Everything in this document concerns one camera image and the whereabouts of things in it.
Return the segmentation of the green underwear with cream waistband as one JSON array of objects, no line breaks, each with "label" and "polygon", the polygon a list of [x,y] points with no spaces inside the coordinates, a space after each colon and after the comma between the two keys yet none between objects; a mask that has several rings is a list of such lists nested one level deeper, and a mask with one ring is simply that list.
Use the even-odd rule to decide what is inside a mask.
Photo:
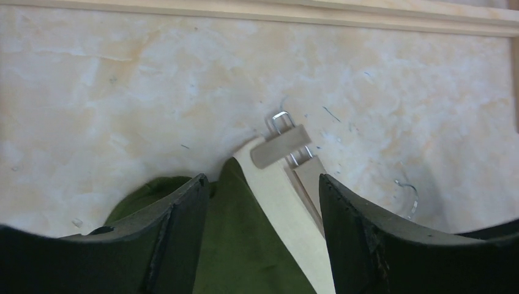
[{"label": "green underwear with cream waistband", "polygon": [[277,162],[256,168],[255,138],[211,183],[194,293],[334,293],[326,241]]}]

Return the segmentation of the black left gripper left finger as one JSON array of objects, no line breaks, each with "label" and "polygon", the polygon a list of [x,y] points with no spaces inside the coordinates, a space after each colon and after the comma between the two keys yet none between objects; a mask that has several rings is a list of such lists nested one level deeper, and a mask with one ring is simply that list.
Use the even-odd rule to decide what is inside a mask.
[{"label": "black left gripper left finger", "polygon": [[88,235],[1,226],[2,293],[191,293],[210,184],[200,174]]}]

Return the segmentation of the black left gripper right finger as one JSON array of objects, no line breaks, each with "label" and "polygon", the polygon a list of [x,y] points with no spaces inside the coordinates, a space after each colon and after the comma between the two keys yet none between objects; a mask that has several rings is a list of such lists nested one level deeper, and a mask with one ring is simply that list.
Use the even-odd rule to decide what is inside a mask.
[{"label": "black left gripper right finger", "polygon": [[402,218],[328,174],[319,200],[337,293],[517,293],[518,221],[445,233]]}]

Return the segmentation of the beige clip hanger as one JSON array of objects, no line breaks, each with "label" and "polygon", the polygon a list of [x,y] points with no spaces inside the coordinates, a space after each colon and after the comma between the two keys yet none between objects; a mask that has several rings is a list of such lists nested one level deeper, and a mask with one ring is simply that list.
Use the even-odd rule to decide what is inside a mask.
[{"label": "beige clip hanger", "polygon": [[296,124],[287,111],[280,111],[271,118],[277,136],[250,151],[251,160],[259,169],[265,169],[282,160],[290,160],[290,169],[302,188],[304,206],[313,218],[318,230],[324,234],[319,200],[319,176],[325,174],[320,158],[312,154],[312,142],[305,127]]}]

